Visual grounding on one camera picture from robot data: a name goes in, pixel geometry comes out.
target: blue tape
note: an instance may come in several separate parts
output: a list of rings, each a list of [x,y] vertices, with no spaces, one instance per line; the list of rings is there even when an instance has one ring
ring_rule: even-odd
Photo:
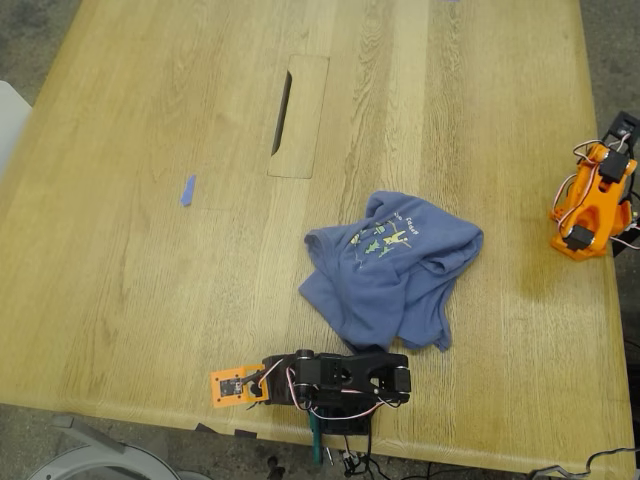
[[[191,205],[191,199],[193,198],[193,188],[196,186],[196,176],[191,175],[187,180],[187,184],[184,187],[182,197],[180,197],[180,203],[183,207]]]

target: black cable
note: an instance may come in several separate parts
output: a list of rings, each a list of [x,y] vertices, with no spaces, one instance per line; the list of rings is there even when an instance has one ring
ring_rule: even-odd
[[[633,171],[633,173],[630,176],[631,178],[629,178],[629,193],[630,194],[635,194],[636,197],[638,196],[638,194],[636,192],[633,191],[633,184],[636,183],[636,172],[635,170]]]
[[[369,474],[371,476],[371,479],[373,479],[373,472],[371,471],[371,467],[369,466],[369,460],[371,460],[371,442],[372,442],[372,433],[371,433],[371,417],[373,417],[373,413],[371,413],[370,415],[367,416],[367,418],[369,419],[369,435],[367,436],[367,453],[366,455],[364,455],[362,458],[364,458],[364,470],[360,470],[359,472],[356,472],[355,469],[358,468],[360,466],[360,464],[362,463],[360,460],[358,460],[358,463],[356,465],[354,465],[353,470],[352,471],[347,471],[345,472],[345,477],[353,477],[353,476],[357,476],[357,475],[365,475],[365,474]],[[349,449],[349,442],[347,440],[347,436],[344,436],[344,440],[345,440],[345,444],[347,447],[347,451]]]
[[[378,470],[378,473],[382,478],[384,478],[385,480],[391,480],[384,473],[382,473],[382,470],[380,470],[380,465],[378,465],[378,462],[376,462],[373,458],[370,458],[369,460],[371,461],[371,463],[373,463],[376,466],[376,469]]]
[[[587,459],[587,463],[585,464],[585,471],[581,473],[572,473],[566,471],[560,465],[552,465],[550,467],[541,468],[539,470],[532,470],[527,475],[527,480],[532,480],[536,478],[538,475],[549,475],[551,473],[559,473],[564,478],[586,478],[591,475],[591,462],[593,462],[596,458],[602,455],[614,455],[620,452],[638,452],[640,448],[614,448],[613,450],[603,450],[602,452],[594,453]]]
[[[441,473],[464,472],[464,471],[467,471],[467,470],[475,470],[475,468],[472,468],[472,467],[468,467],[468,468],[449,468],[447,470],[440,470],[439,472],[431,473],[431,462],[429,462],[429,467],[427,468],[427,476],[426,477],[424,475],[411,475],[409,477],[403,477],[400,480],[412,480],[412,479],[426,479],[426,480],[429,480],[430,478],[433,478],[436,475],[440,475]]]

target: orange bracket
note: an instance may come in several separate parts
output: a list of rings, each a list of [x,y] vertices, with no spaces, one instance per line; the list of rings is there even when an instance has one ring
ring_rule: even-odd
[[[228,370],[211,372],[211,399],[214,407],[230,407],[243,403],[263,402],[269,400],[267,382],[260,386],[261,393],[255,395],[249,388],[252,382],[242,380],[251,374],[264,370],[264,365],[245,365]]]
[[[550,213],[558,222],[551,245],[574,260],[604,255],[609,237],[621,233],[632,221],[631,202],[620,199],[637,162],[600,143],[591,147],[587,158],[579,162],[564,202]],[[610,177],[614,160],[617,181]]]

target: white wire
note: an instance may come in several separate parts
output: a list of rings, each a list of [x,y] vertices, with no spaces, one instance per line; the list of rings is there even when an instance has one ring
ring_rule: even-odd
[[[625,133],[624,136],[620,139],[617,140],[615,142],[611,142],[609,145],[607,145],[607,147],[611,148],[613,147],[616,143],[618,144],[618,148],[616,148],[616,152],[619,152],[622,149],[622,145],[624,145],[624,142],[627,140],[627,138],[629,138],[631,136],[630,133]]]
[[[558,193],[556,193],[556,198],[553,199],[553,205],[551,206],[551,210],[556,209],[556,205],[558,205],[558,200],[560,199],[560,195],[562,195],[562,191],[564,190],[564,186],[567,184],[567,182],[569,182],[569,180],[577,176],[578,174],[574,173],[573,175],[569,175],[567,178],[565,178],[564,182],[562,182],[562,185],[560,185],[560,188],[558,189]]]
[[[585,162],[587,162],[587,163],[589,163],[591,165],[595,165],[595,162],[593,160],[591,160],[589,157],[587,157],[584,153],[578,152],[579,148],[587,147],[587,146],[591,145],[592,143],[600,143],[600,144],[602,144],[602,141],[600,141],[600,140],[588,140],[586,142],[579,143],[578,145],[573,147],[573,154],[575,156],[577,156],[577,157],[582,158]]]
[[[580,199],[578,204],[575,207],[571,208],[567,213],[565,213],[562,216],[562,218],[560,218],[560,220],[558,220],[558,232],[562,230],[562,224],[567,219],[567,217],[571,215],[573,212],[575,212],[580,207],[580,205],[582,205],[582,202],[584,202],[584,199],[587,198],[587,195],[589,194],[589,190],[591,190],[591,185],[593,185],[593,179],[596,176],[596,171],[597,169],[595,167],[591,169],[591,175],[589,176],[589,184],[584,189],[584,193],[582,194],[582,198]]]
[[[293,382],[291,381],[291,372],[293,370],[291,369],[291,367],[287,367],[286,373],[287,373],[287,382],[289,383],[289,391],[291,392],[291,398],[293,399],[293,403],[296,405],[296,408],[298,410],[305,410],[304,408],[301,408],[300,405],[298,405],[298,399],[296,398],[296,392],[293,391]]]
[[[354,418],[360,418],[360,417],[364,417],[366,415],[369,415],[370,413],[373,413],[377,408],[379,408],[382,405],[384,405],[383,402],[378,402],[373,407],[371,407],[369,410],[367,410],[366,412],[362,412],[362,413],[359,413],[357,415],[351,415],[350,417],[323,417],[322,415],[318,415],[316,413],[316,408],[318,408],[318,407],[314,407],[309,411],[311,413],[313,413],[316,417],[318,417],[318,418],[320,418],[322,420],[352,420]]]
[[[623,245],[625,245],[626,247],[632,249],[632,250],[640,250],[640,247],[636,247],[634,245],[631,245],[630,243],[625,242],[624,240],[620,240],[619,238],[616,237],[609,237],[610,240],[613,240],[614,242],[618,242],[621,243]]]
[[[282,362],[282,360],[284,360],[284,358],[281,358],[280,360],[278,360],[276,363],[274,363],[271,368],[269,370],[267,370],[267,373],[265,373],[262,377],[260,377],[260,380],[258,381],[258,387],[260,387],[262,385],[262,382],[264,382],[264,379],[267,378],[267,375],[269,375],[271,372],[273,372],[275,370],[275,368],[280,365],[280,362]]]
[[[385,399],[383,399],[382,397],[378,397],[378,400],[380,400],[382,403],[384,403],[387,407],[389,408],[393,408],[394,410],[396,408],[398,408],[400,405],[402,405],[400,403],[400,401],[398,400],[398,405],[392,405],[391,403],[387,402]]]

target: electrical wire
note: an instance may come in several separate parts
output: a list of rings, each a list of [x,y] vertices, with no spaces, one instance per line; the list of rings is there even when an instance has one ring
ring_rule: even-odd
[[[347,452],[347,455],[351,456],[351,450],[349,450],[349,439],[347,438],[346,435],[343,435],[344,437],[344,451]]]
[[[373,480],[373,472],[371,471],[371,467],[369,466],[369,460],[371,460],[371,443],[372,443],[372,432],[371,432],[371,417],[373,417],[373,415],[369,416],[369,435],[367,435],[367,453],[366,455],[364,455],[364,470],[361,470],[359,472],[356,472],[355,469],[358,468],[360,466],[360,464],[362,463],[359,459],[358,459],[358,463],[356,465],[354,465],[354,469],[352,471],[349,472],[345,472],[345,477],[352,477],[355,475],[365,475],[365,474],[369,474],[371,476],[371,479]],[[344,436],[344,440],[345,440],[345,444],[347,445],[347,448],[349,448],[349,442],[347,442],[347,436]]]
[[[569,209],[569,211],[567,213],[565,213],[560,218],[560,220],[558,220],[558,232],[560,232],[562,230],[562,224],[567,219],[567,217],[569,217],[569,215],[571,215],[573,212],[575,212],[580,207],[580,205],[582,205],[582,202],[584,202],[584,199],[587,198],[587,195],[589,194],[589,190],[591,190],[591,186],[593,185],[593,179],[595,178],[597,171],[598,171],[598,169],[595,168],[595,167],[593,167],[591,169],[591,175],[589,175],[589,184],[584,189],[584,193],[582,194],[582,198],[580,199],[580,201],[578,202],[578,204],[575,207]]]
[[[558,200],[560,199],[560,196],[562,195],[562,192],[564,190],[565,185],[569,182],[569,180],[571,180],[572,178],[577,177],[578,174],[574,173],[573,175],[569,175],[567,178],[565,178],[564,182],[562,182],[562,185],[560,185],[560,188],[558,189],[558,192],[556,193],[556,197],[553,199],[553,205],[551,205],[551,210],[555,210],[556,209],[556,205],[558,205]]]
[[[579,143],[578,145],[573,147],[573,154],[577,157],[580,157],[582,160],[584,160],[588,164],[595,165],[595,162],[591,160],[589,157],[587,157],[584,153],[578,152],[578,150],[581,149],[582,147],[587,147],[592,143],[599,143],[600,145],[602,145],[601,140],[587,140],[586,142]]]
[[[378,397],[378,400],[380,400],[382,403],[384,403],[387,407],[391,407],[391,408],[400,408],[400,405],[402,405],[400,402],[398,402],[397,405],[394,405],[392,403],[387,402],[382,397]]]
[[[380,465],[378,465],[378,462],[376,462],[373,458],[370,458],[369,461],[371,463],[373,463],[376,466],[376,470],[378,470],[378,474],[384,478],[384,480],[391,480],[389,477],[387,477],[384,473],[382,473],[382,470],[380,470]]]
[[[280,365],[280,364],[282,363],[282,360],[284,360],[284,357],[283,357],[283,358],[281,358],[280,360],[278,360],[276,363],[274,363],[274,364],[271,366],[271,368],[270,368],[269,370],[267,370],[267,373],[265,373],[262,377],[260,377],[260,380],[258,381],[258,387],[262,388],[262,382],[264,382],[264,379],[265,379],[265,378],[267,378],[267,376],[268,376],[271,372],[273,372],[273,371],[276,369],[276,367],[277,367],[278,365]]]
[[[427,468],[427,475],[410,475],[408,477],[402,477],[400,480],[413,480],[413,479],[426,479],[435,477],[436,475],[440,475],[441,473],[453,473],[453,472],[465,472],[467,470],[475,470],[472,467],[463,467],[463,468],[449,468],[446,470],[440,470],[438,472],[431,473],[431,462],[429,462],[429,467]]]
[[[323,417],[322,415],[318,415],[316,413],[316,410],[318,409],[318,407],[313,407],[309,411],[311,413],[313,413],[316,417],[320,418],[321,420],[353,420],[354,418],[365,417],[365,416],[369,415],[370,413],[375,412],[382,405],[384,405],[384,403],[378,402],[373,407],[371,407],[369,410],[366,410],[366,411],[364,411],[362,413],[358,413],[357,415],[351,415],[349,417]]]
[[[616,148],[616,152],[619,152],[622,149],[622,145],[627,141],[627,138],[631,136],[630,133],[625,133],[624,136],[620,140],[616,140],[615,142],[611,142],[607,147],[612,148],[615,144],[618,144],[618,148]]]
[[[564,478],[570,478],[570,479],[586,478],[589,475],[591,475],[591,463],[596,458],[598,458],[600,456],[603,456],[603,455],[614,455],[614,454],[620,453],[620,452],[638,452],[638,451],[640,451],[640,448],[628,448],[628,447],[614,448],[613,450],[603,450],[602,452],[594,453],[593,455],[591,455],[587,459],[587,463],[585,464],[585,471],[584,472],[572,473],[572,472],[566,471],[560,465],[552,465],[550,467],[541,468],[539,470],[532,470],[527,475],[527,480],[533,480],[534,478],[538,477],[539,475],[549,475],[551,473],[559,473]]]
[[[635,245],[631,245],[630,243],[625,242],[624,240],[620,240],[617,237],[609,237],[609,240],[613,240],[614,242],[618,242],[623,244],[625,247],[630,248],[631,250],[640,250],[640,247],[636,247]]]
[[[289,384],[289,391],[291,392],[291,398],[293,399],[293,403],[295,404],[295,406],[296,406],[296,408],[298,410],[303,410],[303,411],[309,410],[309,407],[302,408],[298,404],[298,399],[296,398],[296,392],[293,391],[293,382],[291,380],[291,373],[292,372],[293,372],[293,369],[291,367],[287,367],[287,369],[285,370],[285,373],[287,374],[287,383]]]

